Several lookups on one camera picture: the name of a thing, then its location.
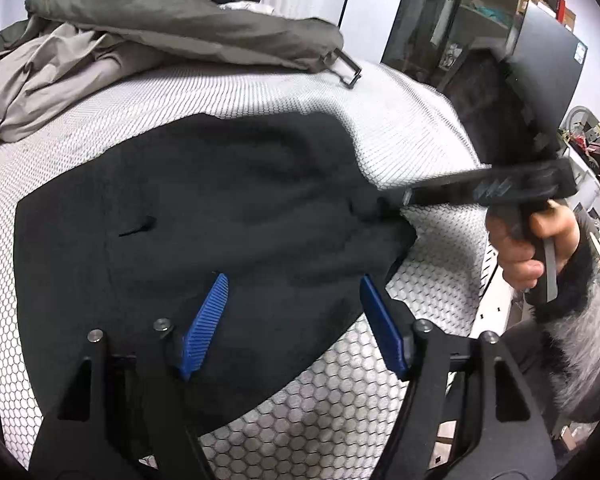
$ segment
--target black fabric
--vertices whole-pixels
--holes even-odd
[[[214,430],[336,341],[362,312],[360,278],[385,284],[414,239],[325,114],[196,115],[122,142],[16,209],[18,328],[40,409],[90,330],[131,354],[157,318],[185,330],[224,272],[224,315],[181,384],[196,429]]]

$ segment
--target metal screw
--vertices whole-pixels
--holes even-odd
[[[433,330],[433,323],[428,319],[419,319],[413,324],[414,329],[425,334]]]
[[[92,343],[97,343],[98,341],[100,341],[100,339],[102,339],[103,335],[104,334],[102,333],[102,330],[100,330],[99,328],[94,328],[93,330],[91,330],[91,332],[87,334],[87,339]]]
[[[166,317],[161,317],[154,321],[154,330],[156,332],[165,332],[171,328],[171,320]]]
[[[497,343],[500,338],[498,334],[492,332],[491,330],[487,330],[486,332],[482,332],[482,339],[484,339],[487,343],[494,344]]]

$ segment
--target cardboard box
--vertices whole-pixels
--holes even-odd
[[[521,14],[524,14],[526,11],[526,6],[528,6],[529,2],[535,3],[536,5],[541,7],[543,10],[545,10],[548,14],[551,14],[552,16],[555,17],[555,10],[551,9],[549,7],[549,5],[546,2],[544,2],[543,0],[520,0],[520,3],[518,4],[518,12],[520,12]],[[575,25],[576,25],[576,15],[571,9],[568,9],[568,8],[565,9],[564,19],[562,20],[562,24],[566,28],[568,28],[571,32],[573,32],[573,29],[575,28]]]

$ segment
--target black handle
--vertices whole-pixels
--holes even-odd
[[[526,302],[530,305],[545,304],[558,296],[554,239],[538,238],[533,234],[529,225],[529,219],[533,213],[544,211],[548,207],[547,202],[529,202],[520,205],[523,236],[533,244],[536,250],[534,260],[542,262],[544,265],[544,274],[538,278],[538,284],[525,293]]]

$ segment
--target white mesh fabric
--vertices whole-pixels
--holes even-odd
[[[362,67],[362,79],[347,90],[330,73],[173,66],[104,89],[26,139],[0,146],[0,412],[6,445],[22,464],[28,464],[42,414],[17,328],[12,251],[18,200],[122,140],[200,112],[220,118],[333,114],[350,132],[362,172],[379,187],[477,167],[444,98],[389,68]],[[406,216],[419,238],[388,285],[390,294],[406,300],[416,316],[467,335],[478,306],[484,212],[440,207],[409,209]],[[403,395],[361,317],[284,390],[201,441],[220,479],[368,478]]]

